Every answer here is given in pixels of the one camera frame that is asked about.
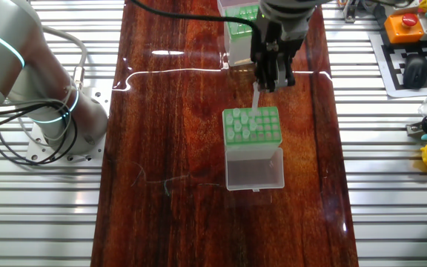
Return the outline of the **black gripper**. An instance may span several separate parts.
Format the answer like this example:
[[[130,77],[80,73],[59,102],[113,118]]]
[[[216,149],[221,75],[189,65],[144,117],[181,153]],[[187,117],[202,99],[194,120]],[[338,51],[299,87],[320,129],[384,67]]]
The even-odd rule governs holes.
[[[251,61],[262,92],[295,86],[291,64],[303,43],[303,31],[286,33],[280,23],[255,21],[251,40]]]

